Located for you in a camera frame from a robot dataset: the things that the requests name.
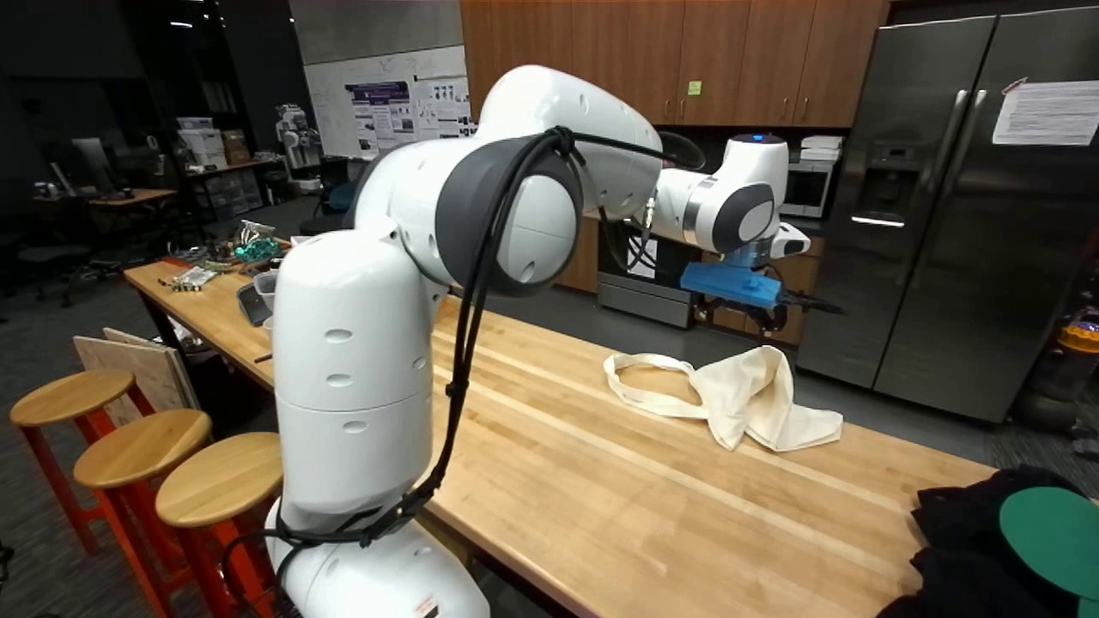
blue object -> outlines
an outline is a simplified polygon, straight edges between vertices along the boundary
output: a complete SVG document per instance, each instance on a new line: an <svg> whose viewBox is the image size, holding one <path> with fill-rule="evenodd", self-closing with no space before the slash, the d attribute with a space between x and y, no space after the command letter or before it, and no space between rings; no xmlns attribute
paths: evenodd
<svg viewBox="0 0 1099 618"><path fill-rule="evenodd" d="M782 295L775 277L765 277L742 261L690 261L681 273L681 287L761 313L772 313Z"/></svg>

black fabric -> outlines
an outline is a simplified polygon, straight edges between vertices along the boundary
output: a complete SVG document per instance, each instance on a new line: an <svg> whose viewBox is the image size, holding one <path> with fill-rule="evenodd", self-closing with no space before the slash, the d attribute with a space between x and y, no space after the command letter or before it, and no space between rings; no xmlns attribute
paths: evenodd
<svg viewBox="0 0 1099 618"><path fill-rule="evenodd" d="M998 504L1028 487L1065 487L1042 468L998 469L971 487L922 492L914 510L926 547L914 556L922 595L884 608L884 618L1074 618L1080 598L1042 579L1004 537Z"/></svg>

red stool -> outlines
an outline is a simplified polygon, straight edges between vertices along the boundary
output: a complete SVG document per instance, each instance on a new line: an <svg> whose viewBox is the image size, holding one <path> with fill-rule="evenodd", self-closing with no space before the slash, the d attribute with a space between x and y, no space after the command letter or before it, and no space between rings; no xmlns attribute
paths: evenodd
<svg viewBox="0 0 1099 618"><path fill-rule="evenodd" d="M274 573L254 533L279 484L279 437L243 431L200 448L159 487L159 516L177 533L211 615L238 615L243 599L254 615L274 615ZM223 573L221 556L234 537L239 547Z"/></svg>
<svg viewBox="0 0 1099 618"><path fill-rule="evenodd" d="M156 516L156 484L195 452L206 437L206 413L166 409L113 429L72 468L72 477L96 492L104 518L156 615L173 615L173 589L192 579L183 550Z"/></svg>
<svg viewBox="0 0 1099 618"><path fill-rule="evenodd" d="M113 431L113 420L107 416L107 406L120 396L127 396L142 416L152 416L152 406L142 396L136 377L129 370L78 370L11 406L11 423L24 431L48 487L63 502L63 510L85 552L96 550L90 520L104 516L101 509L82 509L74 502L72 484L60 468L56 452L48 448L41 429L72 420L82 440L96 442L101 437Z"/></svg>

refrigerator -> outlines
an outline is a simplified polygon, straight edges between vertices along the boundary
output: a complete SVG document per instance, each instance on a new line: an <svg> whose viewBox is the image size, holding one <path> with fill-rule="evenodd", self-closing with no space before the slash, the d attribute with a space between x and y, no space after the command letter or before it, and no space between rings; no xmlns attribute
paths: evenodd
<svg viewBox="0 0 1099 618"><path fill-rule="evenodd" d="M796 366L1004 423L1099 225L1099 6L885 22Z"/></svg>

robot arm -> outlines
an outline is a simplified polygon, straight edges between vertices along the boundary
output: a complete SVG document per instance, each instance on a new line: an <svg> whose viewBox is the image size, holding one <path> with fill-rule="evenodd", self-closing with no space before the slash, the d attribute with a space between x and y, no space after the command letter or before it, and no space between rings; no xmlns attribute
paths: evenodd
<svg viewBox="0 0 1099 618"><path fill-rule="evenodd" d="M441 615L485 615L468 573L408 518L444 479L487 287L551 283L585 209L654 218L656 234L720 253L772 253L788 161L765 152L754 172L738 153L718 176L662 172L661 135L621 99L564 72L515 68L487 91L474 138L382 158L355 231L306 239L279 271L286 487L269 552L298 610L430 615L421 598L437 598ZM430 330L448 287L465 295L453 420L426 473Z"/></svg>

